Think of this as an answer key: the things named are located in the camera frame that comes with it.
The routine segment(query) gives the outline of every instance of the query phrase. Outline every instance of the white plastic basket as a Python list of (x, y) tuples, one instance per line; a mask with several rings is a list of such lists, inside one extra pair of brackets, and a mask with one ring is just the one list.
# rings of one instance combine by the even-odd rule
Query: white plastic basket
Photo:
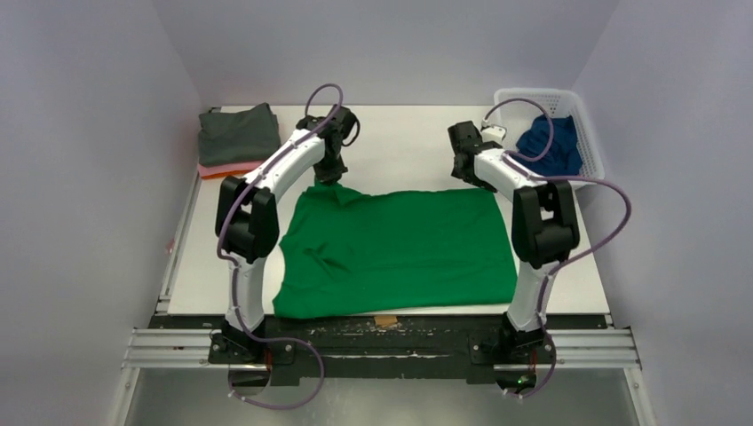
[[(495, 92), (495, 105), (510, 98), (531, 99), (546, 108), (552, 118), (565, 118), (572, 115), (578, 131), (578, 152), (583, 158), (583, 166), (578, 176), (604, 178), (604, 164), (598, 154), (596, 134), (588, 112), (578, 95), (572, 91), (558, 89), (500, 89)], [(489, 117), (489, 122), (507, 129), (502, 145), (505, 149), (518, 151), (515, 144), (518, 143), (520, 136), (531, 128), (531, 123), (539, 115), (541, 111), (535, 106), (524, 102), (512, 102), (497, 108)], [(577, 189), (588, 184), (572, 182), (571, 185)]]

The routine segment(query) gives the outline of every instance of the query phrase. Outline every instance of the white tabletop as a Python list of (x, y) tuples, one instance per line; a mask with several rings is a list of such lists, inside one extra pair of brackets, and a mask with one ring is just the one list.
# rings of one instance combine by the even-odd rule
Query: white tabletop
[[(479, 124), (488, 106), (349, 106), (363, 128), (358, 141), (343, 149), (349, 169), (340, 181), (362, 193), (381, 194), (405, 190), (440, 191), (467, 188), (469, 185), (450, 176), (453, 153), (447, 127), (472, 120)], [(248, 106), (225, 106), (222, 112), (238, 112)], [(281, 139), (287, 140), (303, 117), (301, 106), (273, 106), (280, 123)], [(326, 107), (315, 107), (314, 114), (325, 115)], [(528, 123), (509, 123), (507, 141), (514, 143)], [(171, 290), (169, 314), (223, 314), (228, 306), (229, 277), (227, 264), (217, 259), (214, 234), (218, 191), (222, 179), (200, 183), (185, 242), (180, 250), (178, 271)], [(280, 236), (288, 231), (298, 196), (313, 182), (308, 170), (278, 200)], [(497, 205), (510, 238), (512, 204), (496, 195)], [(581, 243), (579, 253), (591, 246), (577, 207)], [(519, 260), (515, 257), (516, 268)], [(266, 262), (264, 274), (264, 309), (273, 313), (272, 300), (280, 291), (285, 262), (275, 247)], [(389, 311), (396, 314), (498, 314), (508, 304), (455, 307), (410, 308)], [(549, 301), (549, 313), (609, 313), (604, 289), (593, 256), (575, 262), (557, 275)]]

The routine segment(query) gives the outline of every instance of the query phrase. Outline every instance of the folded gray shirt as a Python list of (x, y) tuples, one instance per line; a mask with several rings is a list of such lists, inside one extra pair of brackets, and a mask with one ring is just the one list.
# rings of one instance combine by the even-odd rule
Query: folded gray shirt
[(240, 113), (199, 115), (199, 163), (204, 167), (266, 160), (280, 147), (277, 117), (269, 104)]

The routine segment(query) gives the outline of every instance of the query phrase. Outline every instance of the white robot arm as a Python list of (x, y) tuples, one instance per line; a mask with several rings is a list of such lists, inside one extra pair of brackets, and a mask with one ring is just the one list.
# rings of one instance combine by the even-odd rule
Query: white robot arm
[[(264, 320), (261, 302), (264, 266), (279, 237), (276, 201), (309, 167), (313, 166), (317, 179), (327, 185), (337, 182), (347, 171), (340, 148), (357, 121), (347, 108), (341, 108), (325, 130), (294, 146), (320, 119), (309, 116), (301, 120), (298, 130), (280, 151), (258, 170), (240, 179), (228, 177), (222, 185), (218, 233), (235, 198), (247, 182), (256, 182), (244, 200), (244, 204), (252, 204), (251, 213), (236, 212), (224, 246), (240, 263), (239, 309), (251, 330)], [(500, 344), (506, 351), (539, 344), (543, 340), (541, 324), (545, 322), (539, 312), (544, 311), (549, 298), (549, 291), (542, 292), (543, 278), (566, 260), (579, 242), (572, 189), (567, 182), (554, 184), (528, 179), (503, 160), (508, 154), (498, 144), (482, 140), (472, 122), (460, 122), (450, 127), (448, 133), (455, 152), (452, 176), (498, 191), (513, 202), (512, 246), (520, 258), (520, 268), (515, 294), (503, 319)], [(553, 212), (552, 218), (543, 219), (542, 209)], [(241, 330), (231, 306), (223, 334), (242, 338)]]

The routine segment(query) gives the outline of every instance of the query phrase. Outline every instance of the gray wall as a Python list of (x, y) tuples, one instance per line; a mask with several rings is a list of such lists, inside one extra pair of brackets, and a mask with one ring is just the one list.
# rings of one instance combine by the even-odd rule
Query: gray wall
[[(751, 13), (750, 1), (622, 1), (575, 85), (635, 202), (597, 260), (664, 425), (753, 424)], [(591, 240), (621, 214), (600, 192)]]
[(148, 0), (0, 6), (2, 424), (102, 424), (154, 308), (198, 94)]
[(618, 0), (155, 0), (202, 100), (486, 104), (504, 86), (569, 88)]

